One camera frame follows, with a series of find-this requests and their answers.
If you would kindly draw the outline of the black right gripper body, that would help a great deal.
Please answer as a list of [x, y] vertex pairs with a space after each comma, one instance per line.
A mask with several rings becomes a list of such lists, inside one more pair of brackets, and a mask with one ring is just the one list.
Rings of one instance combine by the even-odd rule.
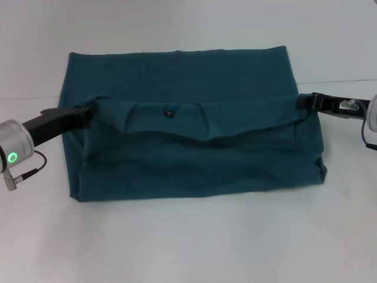
[[312, 93], [312, 108], [320, 113], [344, 119], [364, 118], [370, 100], [355, 98], [335, 97], [322, 93]]

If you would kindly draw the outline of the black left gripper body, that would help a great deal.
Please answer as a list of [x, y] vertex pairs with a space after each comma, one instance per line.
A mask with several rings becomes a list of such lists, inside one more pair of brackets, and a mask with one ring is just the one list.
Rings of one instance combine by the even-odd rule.
[[26, 121], [24, 127], [31, 135], [34, 146], [39, 146], [68, 131], [85, 129], [92, 119], [92, 106], [50, 108]]

